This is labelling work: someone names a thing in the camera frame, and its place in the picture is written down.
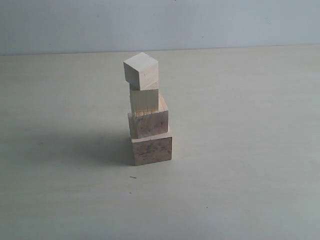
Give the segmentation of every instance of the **wooden block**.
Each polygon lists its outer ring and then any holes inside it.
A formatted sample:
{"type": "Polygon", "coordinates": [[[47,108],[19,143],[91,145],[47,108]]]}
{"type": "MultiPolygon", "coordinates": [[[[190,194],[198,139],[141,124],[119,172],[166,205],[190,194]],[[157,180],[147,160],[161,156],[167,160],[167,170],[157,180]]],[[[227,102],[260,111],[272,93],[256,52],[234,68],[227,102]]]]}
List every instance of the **wooden block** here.
{"type": "Polygon", "coordinates": [[[133,112],[132,115],[138,139],[168,132],[169,111],[161,92],[158,110],[133,112]]]}
{"type": "Polygon", "coordinates": [[[123,67],[125,80],[138,90],[146,90],[159,80],[158,61],[143,52],[125,60],[123,67]]]}
{"type": "Polygon", "coordinates": [[[172,134],[170,127],[168,127],[168,132],[137,138],[131,113],[128,113],[128,121],[136,166],[172,159],[172,134]]]}
{"type": "Polygon", "coordinates": [[[159,84],[158,81],[147,87],[146,90],[139,90],[130,84],[131,111],[146,112],[159,109],[159,84]]]}

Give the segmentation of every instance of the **small wooden cube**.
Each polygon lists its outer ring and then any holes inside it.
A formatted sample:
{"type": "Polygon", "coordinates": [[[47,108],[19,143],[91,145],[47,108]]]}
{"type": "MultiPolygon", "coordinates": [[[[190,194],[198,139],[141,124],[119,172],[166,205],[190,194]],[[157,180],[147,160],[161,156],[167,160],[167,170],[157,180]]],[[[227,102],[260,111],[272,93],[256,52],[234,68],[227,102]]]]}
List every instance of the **small wooden cube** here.
{"type": "Polygon", "coordinates": [[[159,81],[158,61],[141,52],[123,62],[125,80],[138,90],[159,81]]]}
{"type": "Polygon", "coordinates": [[[146,90],[139,90],[130,84],[131,111],[147,112],[159,110],[159,84],[155,82],[146,90]]]}
{"type": "Polygon", "coordinates": [[[134,163],[136,166],[172,159],[172,134],[170,127],[168,127],[168,132],[144,138],[137,138],[137,132],[131,113],[128,113],[128,121],[134,163]]]}
{"type": "Polygon", "coordinates": [[[169,111],[161,92],[158,110],[133,112],[132,118],[138,139],[168,132],[169,111]]]}

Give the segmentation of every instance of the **white wall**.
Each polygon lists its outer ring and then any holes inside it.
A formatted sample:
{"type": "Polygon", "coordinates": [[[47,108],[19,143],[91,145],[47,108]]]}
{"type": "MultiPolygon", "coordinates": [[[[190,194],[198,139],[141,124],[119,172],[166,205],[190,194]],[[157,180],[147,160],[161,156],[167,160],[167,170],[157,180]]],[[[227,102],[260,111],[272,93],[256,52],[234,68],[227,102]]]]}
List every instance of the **white wall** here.
{"type": "Polygon", "coordinates": [[[0,55],[320,44],[319,0],[0,0],[0,55]]]}

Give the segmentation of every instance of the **wooden cube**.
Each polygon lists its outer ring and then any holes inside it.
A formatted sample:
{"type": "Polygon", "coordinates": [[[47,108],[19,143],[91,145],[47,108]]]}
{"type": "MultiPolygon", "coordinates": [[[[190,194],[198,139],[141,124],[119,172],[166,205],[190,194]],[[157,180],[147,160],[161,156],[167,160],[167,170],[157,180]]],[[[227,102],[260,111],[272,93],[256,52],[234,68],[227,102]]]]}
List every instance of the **wooden cube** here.
{"type": "Polygon", "coordinates": [[[139,90],[130,84],[131,111],[147,112],[159,110],[159,84],[155,82],[146,90],[139,90]]]}
{"type": "Polygon", "coordinates": [[[138,90],[159,81],[158,61],[141,52],[123,62],[125,80],[138,90]]]}
{"type": "Polygon", "coordinates": [[[169,111],[161,92],[158,110],[133,112],[132,118],[138,139],[168,132],[169,111]]]}
{"type": "Polygon", "coordinates": [[[136,166],[172,159],[172,134],[170,127],[168,127],[168,132],[144,138],[137,138],[137,132],[131,113],[128,113],[128,121],[134,163],[136,166]]]}

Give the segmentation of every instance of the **table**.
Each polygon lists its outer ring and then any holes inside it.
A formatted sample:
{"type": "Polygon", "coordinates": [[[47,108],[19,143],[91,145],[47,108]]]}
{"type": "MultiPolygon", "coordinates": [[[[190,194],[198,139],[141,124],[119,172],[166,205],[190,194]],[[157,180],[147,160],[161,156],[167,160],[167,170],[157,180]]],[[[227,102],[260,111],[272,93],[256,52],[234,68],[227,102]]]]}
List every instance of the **table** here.
{"type": "Polygon", "coordinates": [[[320,237],[320,45],[147,52],[173,155],[143,166],[134,54],[0,57],[2,240],[320,237]]]}

